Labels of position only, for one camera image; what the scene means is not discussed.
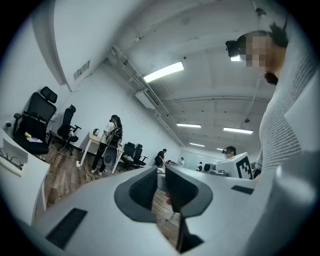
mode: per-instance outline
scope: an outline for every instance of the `ceiling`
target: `ceiling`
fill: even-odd
[[[259,78],[258,70],[231,61],[225,43],[265,26],[255,13],[261,3],[152,1],[114,42],[136,69],[136,75],[145,76],[182,62],[183,71],[149,85],[176,123],[201,125],[177,128],[168,123],[180,129],[178,136],[184,143],[202,144],[206,150],[229,145],[237,147],[238,152],[260,148],[260,122],[275,87],[265,82],[263,74]],[[253,134],[226,132],[223,127],[250,129]]]

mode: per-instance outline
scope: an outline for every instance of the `white ceiling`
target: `white ceiling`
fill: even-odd
[[[201,124],[200,129],[181,128],[188,142],[204,144],[207,150],[229,145],[241,151],[260,147],[260,122],[275,88],[262,74],[257,100],[248,115],[250,122],[243,123],[259,71],[243,62],[230,61],[225,45],[257,30],[258,24],[263,27],[254,8],[260,2],[156,0],[114,42],[142,76],[182,61],[184,71],[149,85],[177,123]],[[223,131],[223,127],[254,132],[235,134]]]

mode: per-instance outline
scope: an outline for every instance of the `white sweater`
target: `white sweater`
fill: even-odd
[[[311,125],[318,127],[319,122],[310,124],[305,121],[304,126],[301,126],[301,122],[307,120],[307,115],[314,115],[313,120],[319,120],[320,115],[312,114],[319,114],[319,109],[316,112],[307,110],[305,114],[298,113],[300,105],[303,106],[311,100],[313,103],[310,106],[318,108],[319,104],[313,99],[314,95],[309,93],[308,96],[304,93],[306,96],[298,100],[299,107],[293,107],[305,88],[319,86],[319,73],[316,73],[316,70],[319,70],[319,60],[307,40],[302,31],[291,31],[283,68],[260,124],[261,150],[255,167],[263,172],[275,170],[293,154],[305,150],[302,144],[307,137],[319,139],[320,131],[313,129],[313,134],[309,134],[311,131],[308,128]]]

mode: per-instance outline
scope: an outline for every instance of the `wooden floor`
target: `wooden floor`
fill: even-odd
[[[61,152],[69,155],[67,150],[63,149]],[[97,179],[107,179],[109,176],[119,175],[127,171],[122,166],[118,165],[114,174],[103,172],[102,176],[98,176],[96,172],[92,176],[90,171],[92,162],[94,161],[93,156],[87,154],[83,162],[82,170],[78,171],[76,161],[81,161],[83,154],[74,149],[73,157],[67,155],[57,153],[53,146],[49,149],[47,155],[42,155],[42,157],[45,158],[45,161],[50,164],[50,172],[44,180],[44,195],[47,208],[50,208],[65,196],[90,182],[91,177],[93,181]],[[161,190],[157,190],[153,198],[152,212],[156,216],[157,227],[161,233],[174,247],[176,247],[180,214],[175,213],[170,220],[166,220],[166,217],[173,213],[171,206],[168,205],[166,201],[166,194]]]

